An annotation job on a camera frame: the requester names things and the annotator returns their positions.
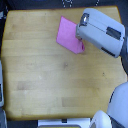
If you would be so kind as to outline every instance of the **white object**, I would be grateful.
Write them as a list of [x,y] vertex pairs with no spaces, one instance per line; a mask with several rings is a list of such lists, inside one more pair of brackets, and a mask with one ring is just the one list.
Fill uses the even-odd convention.
[[[111,53],[109,55],[117,58],[120,55],[124,42],[125,27],[96,9],[87,8],[84,10],[83,14],[89,15],[88,19],[84,19],[87,24],[85,26],[80,26],[80,24],[77,25],[76,37],[80,37],[91,42],[100,50],[108,54]],[[119,39],[114,36],[110,36],[110,34],[119,34]]]
[[67,119],[67,123],[62,123],[61,119],[57,120],[38,120],[38,126],[80,126],[81,128],[89,128],[90,118],[74,118]]
[[128,128],[128,82],[115,88],[108,105],[107,114]]
[[98,111],[94,115],[89,128],[112,128],[109,116],[103,111]]

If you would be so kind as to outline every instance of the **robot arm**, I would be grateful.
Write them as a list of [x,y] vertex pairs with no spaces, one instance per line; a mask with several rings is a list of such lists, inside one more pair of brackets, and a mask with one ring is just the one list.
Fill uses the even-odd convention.
[[76,37],[117,58],[123,46],[125,27],[98,10],[87,8],[76,27]]

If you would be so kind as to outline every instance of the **wooden tabletop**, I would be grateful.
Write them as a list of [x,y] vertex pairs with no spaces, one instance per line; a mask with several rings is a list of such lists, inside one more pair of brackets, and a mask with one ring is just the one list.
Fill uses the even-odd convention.
[[[120,22],[116,7],[97,9]],[[92,117],[107,110],[114,88],[127,80],[120,58],[87,41],[78,55],[56,43],[60,17],[79,23],[83,10],[8,13],[1,55],[8,119]]]

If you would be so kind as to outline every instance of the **wood grain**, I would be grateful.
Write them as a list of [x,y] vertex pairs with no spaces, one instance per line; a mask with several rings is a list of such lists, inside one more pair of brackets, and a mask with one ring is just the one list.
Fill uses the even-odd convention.
[[[116,7],[97,8],[120,22]],[[84,8],[10,11],[2,43],[8,119],[92,117],[106,111],[127,77],[114,59],[84,41],[75,55],[56,43],[60,17],[79,23]]]

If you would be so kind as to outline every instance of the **pink cloth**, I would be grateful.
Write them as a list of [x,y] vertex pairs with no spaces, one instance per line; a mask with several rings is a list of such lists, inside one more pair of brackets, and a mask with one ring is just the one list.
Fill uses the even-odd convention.
[[75,33],[76,24],[62,16],[56,42],[76,54],[82,53],[85,50],[84,44],[75,37]]

